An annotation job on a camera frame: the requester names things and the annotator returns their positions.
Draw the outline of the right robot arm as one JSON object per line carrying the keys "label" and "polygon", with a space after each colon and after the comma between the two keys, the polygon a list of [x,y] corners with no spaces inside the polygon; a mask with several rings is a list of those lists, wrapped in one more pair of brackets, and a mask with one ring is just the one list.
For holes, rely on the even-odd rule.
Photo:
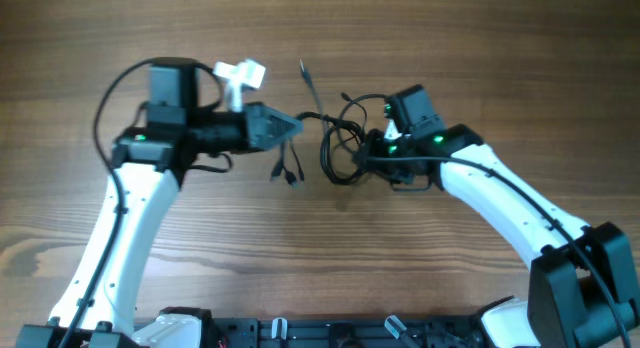
{"label": "right robot arm", "polygon": [[491,345],[630,343],[639,325],[639,283],[621,229],[611,222],[592,226],[545,198],[476,132],[445,126],[422,86],[383,100],[388,126],[366,135],[355,162],[393,186],[426,177],[484,218],[529,270],[526,300],[507,298],[481,313]]}

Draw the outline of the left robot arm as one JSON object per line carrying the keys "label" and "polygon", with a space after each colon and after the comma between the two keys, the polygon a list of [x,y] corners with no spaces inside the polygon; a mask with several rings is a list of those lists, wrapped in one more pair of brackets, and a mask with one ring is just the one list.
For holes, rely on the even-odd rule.
{"label": "left robot arm", "polygon": [[145,61],[149,99],[101,152],[108,185],[79,266],[43,325],[23,326],[20,347],[224,347],[207,309],[170,307],[137,328],[137,296],[152,243],[198,157],[283,147],[299,120],[242,95],[264,67],[251,59],[206,65],[191,58]]}

